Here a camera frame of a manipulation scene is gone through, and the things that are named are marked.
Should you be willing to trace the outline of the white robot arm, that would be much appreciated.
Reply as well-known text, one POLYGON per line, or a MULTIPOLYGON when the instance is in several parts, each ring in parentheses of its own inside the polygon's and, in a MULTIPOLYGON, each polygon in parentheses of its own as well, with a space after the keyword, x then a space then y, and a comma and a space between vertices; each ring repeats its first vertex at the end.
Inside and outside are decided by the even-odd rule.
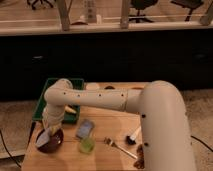
POLYGON ((64 119, 67 105, 137 113, 141 117, 145 171, 197 171, 186 107, 169 82, 153 81, 143 89, 76 90, 59 79, 44 93, 46 128, 64 119))

